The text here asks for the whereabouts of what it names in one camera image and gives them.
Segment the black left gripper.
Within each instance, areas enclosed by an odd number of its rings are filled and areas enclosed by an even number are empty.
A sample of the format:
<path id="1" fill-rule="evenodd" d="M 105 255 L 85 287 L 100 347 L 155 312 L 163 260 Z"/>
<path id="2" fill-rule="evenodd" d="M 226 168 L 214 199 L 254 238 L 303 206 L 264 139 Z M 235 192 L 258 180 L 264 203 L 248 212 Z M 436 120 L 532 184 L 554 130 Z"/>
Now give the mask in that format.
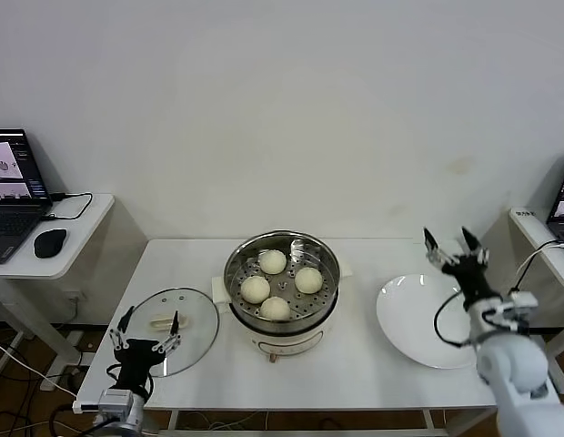
<path id="1" fill-rule="evenodd" d="M 156 319 L 150 322 L 154 331 L 167 331 L 168 335 L 159 342 L 155 340 L 126 339 L 126 330 L 135 307 L 131 306 L 114 328 L 108 331 L 114 346 L 114 356 L 120 365 L 115 388 L 145 388 L 150 370 L 163 362 L 166 354 L 176 349 L 181 336 L 180 315 L 176 310 L 171 319 Z"/>

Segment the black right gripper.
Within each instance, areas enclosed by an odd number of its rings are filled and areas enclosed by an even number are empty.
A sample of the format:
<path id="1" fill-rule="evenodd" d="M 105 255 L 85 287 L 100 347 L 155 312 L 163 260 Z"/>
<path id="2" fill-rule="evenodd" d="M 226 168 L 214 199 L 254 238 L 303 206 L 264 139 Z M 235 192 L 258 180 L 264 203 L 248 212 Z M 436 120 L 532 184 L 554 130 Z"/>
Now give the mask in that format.
<path id="1" fill-rule="evenodd" d="M 465 311 L 481 300 L 499 298 L 499 294 L 488 284 L 484 271 L 489 260 L 489 251 L 480 240 L 466 227 L 461 228 L 462 235 L 469 249 L 469 255 L 474 258 L 457 258 L 447 254 L 437 243 L 435 237 L 423 228 L 424 244 L 427 259 L 436 269 L 453 277 L 464 296 Z"/>

